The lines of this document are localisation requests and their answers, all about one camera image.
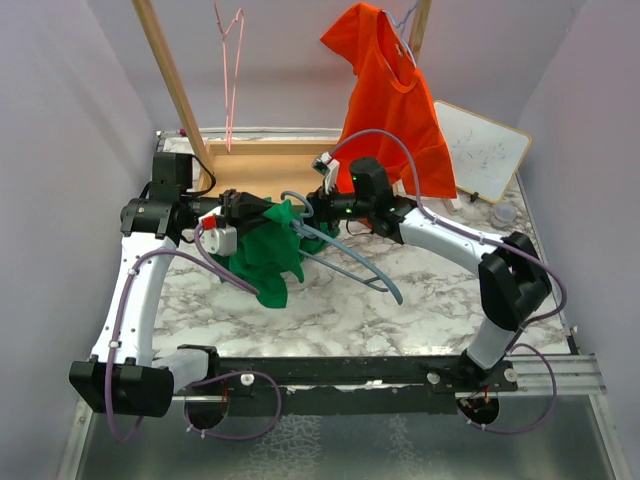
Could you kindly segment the green t shirt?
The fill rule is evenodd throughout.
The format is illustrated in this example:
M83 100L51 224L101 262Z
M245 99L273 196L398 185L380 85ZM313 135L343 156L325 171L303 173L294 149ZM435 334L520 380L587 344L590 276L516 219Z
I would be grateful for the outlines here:
M301 238L293 230L291 221L301 213L294 210L290 200L267 209L267 220L238 240L237 251L231 256L212 258L230 272L255 287L259 303L271 309L285 308L288 289L283 273L292 273L299 283L305 279L301 266L304 251L316 255L328 246L321 239Z

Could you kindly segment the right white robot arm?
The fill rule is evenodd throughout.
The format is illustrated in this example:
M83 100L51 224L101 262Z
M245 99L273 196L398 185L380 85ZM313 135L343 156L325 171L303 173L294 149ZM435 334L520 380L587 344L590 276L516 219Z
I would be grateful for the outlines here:
M551 293L549 276L529 237L474 231L394 194L385 169L374 158L351 164L350 193L338 191L339 162L329 153L316 157L312 167L323 183L306 197L311 208L307 225L363 220L380 237L430 251L476 274L485 318L462 354L459 378L472 391L491 384L517 332Z

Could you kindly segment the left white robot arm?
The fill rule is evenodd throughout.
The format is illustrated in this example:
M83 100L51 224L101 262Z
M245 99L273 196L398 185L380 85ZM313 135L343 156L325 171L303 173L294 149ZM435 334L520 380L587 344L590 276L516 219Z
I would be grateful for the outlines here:
M193 191L195 157L157 152L150 182L120 214L121 262L109 312L85 361L75 361L69 381L96 413L159 418L172 397L190 386L206 395L220 385L212 347L184 346L156 359L152 343L161 290L186 230L208 233L194 262L246 292L255 287L215 262L236 251L241 235L265 223L272 202L247 192L227 190L218 197Z

